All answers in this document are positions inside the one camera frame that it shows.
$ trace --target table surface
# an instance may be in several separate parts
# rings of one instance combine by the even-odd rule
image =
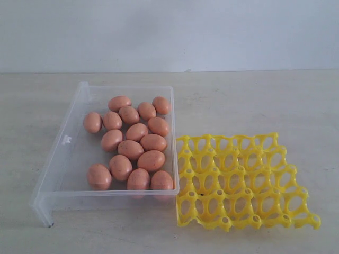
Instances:
[[[175,210],[59,211],[43,228],[28,206],[79,81],[171,85],[176,135],[278,132],[318,230],[176,226]],[[336,253],[339,70],[0,75],[0,253]]]

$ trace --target gray tabletop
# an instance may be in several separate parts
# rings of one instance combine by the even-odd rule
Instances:
[[[335,253],[339,227],[339,71],[0,75],[0,253]],[[176,135],[278,132],[298,167],[311,226],[205,230],[176,226],[175,208],[54,212],[43,228],[28,206],[78,82],[171,85]]]

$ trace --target brown egg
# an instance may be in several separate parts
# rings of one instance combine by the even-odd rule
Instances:
[[[138,123],[140,120],[138,111],[131,106],[125,106],[120,108],[119,115],[123,122],[126,124],[135,124]]]
[[[138,159],[138,168],[145,168],[148,172],[155,172],[165,164],[165,155],[157,150],[147,151]]]
[[[110,172],[118,181],[126,181],[132,170],[132,163],[124,155],[116,155],[110,160]]]
[[[157,116],[154,106],[149,102],[141,102],[138,106],[138,113],[145,121]]]
[[[168,99],[164,97],[155,97],[152,104],[160,115],[167,115],[171,111],[171,104]]]
[[[153,134],[167,136],[170,132],[169,124],[160,117],[151,118],[148,120],[148,127]]]
[[[143,123],[136,123],[127,130],[126,139],[139,142],[147,134],[148,134],[147,126],[144,125]]]
[[[130,160],[137,160],[144,153],[142,146],[133,140],[124,140],[118,145],[118,154]]]
[[[87,172],[88,184],[96,191],[106,191],[112,183],[112,176],[102,164],[92,165]]]
[[[89,133],[97,133],[101,130],[102,119],[97,112],[90,112],[83,121],[84,128]]]
[[[103,119],[103,124],[106,130],[119,130],[122,126],[122,121],[118,113],[116,112],[107,112]]]
[[[120,108],[130,105],[132,105],[132,101],[126,96],[117,96],[108,102],[108,108],[114,112],[118,112]]]
[[[150,176],[143,168],[137,168],[128,177],[127,190],[149,189]]]
[[[101,147],[105,152],[114,152],[122,141],[120,130],[110,130],[101,139]]]
[[[160,152],[163,152],[167,148],[166,139],[158,134],[149,134],[144,136],[140,140],[140,144],[145,151],[158,150]]]
[[[173,180],[171,175],[163,170],[156,172],[151,181],[151,189],[173,189]]]

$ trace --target white wall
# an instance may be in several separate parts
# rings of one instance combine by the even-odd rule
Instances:
[[[339,68],[338,0],[0,0],[0,72],[309,68]]]

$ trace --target transparent box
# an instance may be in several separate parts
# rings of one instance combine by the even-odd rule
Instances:
[[[93,191],[89,187],[86,179],[89,167],[95,163],[108,166],[114,153],[101,149],[104,127],[100,133],[89,134],[83,128],[83,118],[92,111],[101,115],[108,112],[108,101],[119,95],[131,98],[134,107],[141,102],[152,102],[156,96],[163,96],[171,102],[171,113],[162,116],[171,127],[166,136],[168,147],[164,152],[166,163],[162,170],[171,174],[173,190],[126,190],[126,183],[116,180],[106,191]],[[81,82],[33,191],[30,206],[45,226],[52,226],[51,212],[55,210],[173,207],[178,192],[173,88],[90,86]]]

